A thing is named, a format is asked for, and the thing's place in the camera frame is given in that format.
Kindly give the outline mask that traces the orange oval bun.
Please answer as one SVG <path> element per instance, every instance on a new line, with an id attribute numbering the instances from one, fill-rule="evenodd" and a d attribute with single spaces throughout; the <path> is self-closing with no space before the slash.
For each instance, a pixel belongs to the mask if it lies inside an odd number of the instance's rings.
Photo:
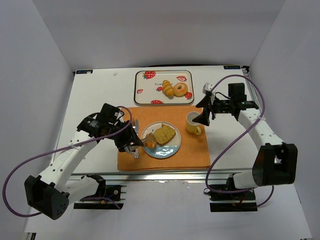
<path id="1" fill-rule="evenodd" d="M 154 149 L 156 146 L 157 146 L 157 141 L 156 140 L 153 140 L 153 141 L 148 141 L 146 143 L 146 146 L 150 149 Z"/>

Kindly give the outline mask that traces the speckled toast bread slice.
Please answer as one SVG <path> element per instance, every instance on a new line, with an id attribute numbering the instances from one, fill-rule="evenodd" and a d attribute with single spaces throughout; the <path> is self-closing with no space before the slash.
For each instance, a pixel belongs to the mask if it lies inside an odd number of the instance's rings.
<path id="1" fill-rule="evenodd" d="M 164 145 L 176 135 L 176 131 L 171 126 L 162 123 L 161 127 L 154 131 L 153 135 L 159 145 Z"/>

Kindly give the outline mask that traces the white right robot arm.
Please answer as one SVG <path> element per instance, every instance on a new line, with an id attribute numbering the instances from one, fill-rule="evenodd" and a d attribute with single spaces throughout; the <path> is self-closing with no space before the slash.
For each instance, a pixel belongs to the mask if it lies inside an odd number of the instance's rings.
<path id="1" fill-rule="evenodd" d="M 243 83 L 230 83 L 228 97 L 216 97 L 213 85 L 206 83 L 204 98 L 196 105 L 202 113 L 193 122 L 205 126 L 217 114 L 231 114 L 247 130 L 258 153 L 250 171 L 235 173 L 227 181 L 227 191 L 242 191 L 272 185 L 290 185 L 296 179 L 298 149 L 293 143 L 285 143 L 262 118 L 262 110 L 248 100 Z"/>

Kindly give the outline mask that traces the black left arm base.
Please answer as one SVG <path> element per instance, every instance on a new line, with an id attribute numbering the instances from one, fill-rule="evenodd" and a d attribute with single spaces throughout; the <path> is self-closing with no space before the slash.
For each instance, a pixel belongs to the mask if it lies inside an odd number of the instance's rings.
<path id="1" fill-rule="evenodd" d="M 91 200 L 80 200 L 74 203 L 75 210 L 121 210 L 127 195 L 127 186 L 106 184 L 99 193 L 87 196 Z"/>

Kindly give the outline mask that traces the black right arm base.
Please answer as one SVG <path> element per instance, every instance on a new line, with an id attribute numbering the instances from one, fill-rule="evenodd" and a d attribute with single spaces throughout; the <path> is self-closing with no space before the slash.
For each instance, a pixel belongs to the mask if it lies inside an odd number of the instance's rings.
<path id="1" fill-rule="evenodd" d="M 255 184 L 252 177 L 241 179 L 241 173 L 232 173 L 224 183 L 210 184 L 211 175 L 205 176 L 203 193 L 209 196 L 213 213 L 256 212 Z"/>

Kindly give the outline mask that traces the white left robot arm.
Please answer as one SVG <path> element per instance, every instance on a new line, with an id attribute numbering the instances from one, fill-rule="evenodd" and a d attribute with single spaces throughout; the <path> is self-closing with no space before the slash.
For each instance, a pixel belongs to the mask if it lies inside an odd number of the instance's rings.
<path id="1" fill-rule="evenodd" d="M 144 145 L 133 129 L 132 119 L 124 120 L 129 112 L 124 106 L 105 103 L 100 112 L 86 116 L 76 127 L 68 146 L 55 155 L 53 162 L 38 176 L 25 180 L 28 205 L 57 220 L 74 202 L 104 199 L 106 181 L 102 176 L 90 173 L 74 183 L 68 180 L 86 155 L 104 139 L 114 141 L 119 152 L 130 154 Z"/>

